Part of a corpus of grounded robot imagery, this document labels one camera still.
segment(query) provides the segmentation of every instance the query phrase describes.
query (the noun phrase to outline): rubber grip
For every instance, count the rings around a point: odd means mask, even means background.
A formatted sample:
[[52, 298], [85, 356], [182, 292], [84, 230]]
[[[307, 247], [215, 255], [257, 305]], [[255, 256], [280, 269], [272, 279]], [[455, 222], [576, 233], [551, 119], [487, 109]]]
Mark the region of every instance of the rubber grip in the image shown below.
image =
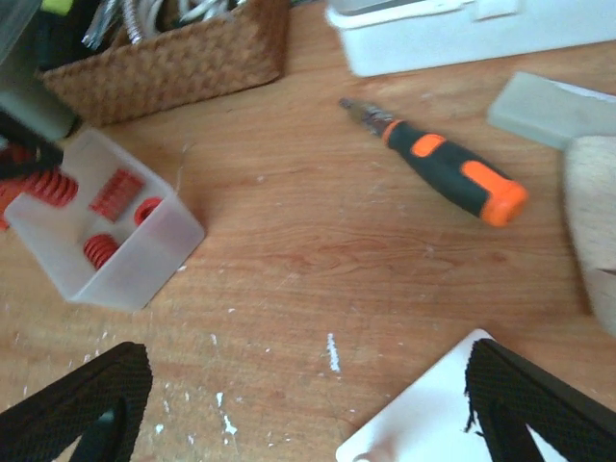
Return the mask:
[[384, 141], [432, 188], [489, 224], [506, 225], [528, 199], [526, 189], [503, 171], [439, 135], [395, 121]]

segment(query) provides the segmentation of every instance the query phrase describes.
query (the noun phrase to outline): wooden table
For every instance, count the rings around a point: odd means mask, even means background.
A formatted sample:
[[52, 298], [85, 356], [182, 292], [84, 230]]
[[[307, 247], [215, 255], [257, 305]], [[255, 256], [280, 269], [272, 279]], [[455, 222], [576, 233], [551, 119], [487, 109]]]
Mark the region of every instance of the wooden table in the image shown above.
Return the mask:
[[[181, 177], [208, 230], [148, 307], [67, 304], [15, 233], [0, 235], [0, 404], [133, 341], [154, 373], [137, 462], [333, 460], [483, 327], [616, 409], [616, 340], [579, 279], [561, 154], [485, 121], [516, 70], [616, 92], [613, 53], [598, 44], [361, 80], [323, 4], [293, 9], [280, 81], [105, 130], [169, 183]], [[347, 119], [343, 95], [492, 160], [528, 187], [526, 211], [493, 229], [448, 204]]]

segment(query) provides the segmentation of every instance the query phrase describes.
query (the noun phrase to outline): screwdriver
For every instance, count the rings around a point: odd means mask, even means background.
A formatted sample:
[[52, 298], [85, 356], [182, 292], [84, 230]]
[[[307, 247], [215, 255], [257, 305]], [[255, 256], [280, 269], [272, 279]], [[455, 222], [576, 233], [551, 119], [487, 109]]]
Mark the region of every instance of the screwdriver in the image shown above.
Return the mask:
[[522, 212], [526, 189], [469, 149], [440, 135], [412, 128], [372, 103], [342, 98], [351, 118], [383, 139], [432, 188], [493, 226]]

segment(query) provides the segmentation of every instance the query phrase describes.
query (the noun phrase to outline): black object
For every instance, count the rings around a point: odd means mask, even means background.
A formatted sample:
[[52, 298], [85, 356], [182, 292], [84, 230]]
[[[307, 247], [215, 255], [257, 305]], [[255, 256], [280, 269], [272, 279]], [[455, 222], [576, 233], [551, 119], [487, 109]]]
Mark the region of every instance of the black object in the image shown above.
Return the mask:
[[544, 462], [530, 426], [570, 462], [616, 460], [616, 413], [493, 340], [475, 342], [466, 369], [494, 462]]
[[144, 345], [122, 343], [0, 414], [0, 460], [129, 462], [152, 388]]
[[32, 159], [16, 163], [10, 156], [0, 156], [0, 180], [27, 176], [35, 171], [47, 170], [62, 163], [64, 152], [28, 129], [7, 113], [0, 111], [0, 136], [9, 143], [23, 146], [32, 153]]
[[81, 40], [99, 3], [98, 0], [75, 0], [66, 16], [44, 11], [35, 14], [38, 70], [54, 69], [94, 54]]

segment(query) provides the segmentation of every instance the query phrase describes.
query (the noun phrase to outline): white card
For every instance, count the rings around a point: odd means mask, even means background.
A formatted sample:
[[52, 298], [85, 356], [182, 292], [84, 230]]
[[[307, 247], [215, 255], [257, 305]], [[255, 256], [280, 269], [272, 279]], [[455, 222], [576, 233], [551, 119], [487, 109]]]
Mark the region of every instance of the white card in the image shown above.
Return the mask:
[[[469, 400], [465, 371], [473, 344], [491, 339], [474, 330], [419, 380], [360, 428], [336, 451], [338, 462], [491, 462], [477, 422], [464, 431]], [[546, 462], [566, 462], [539, 435], [531, 434]]]

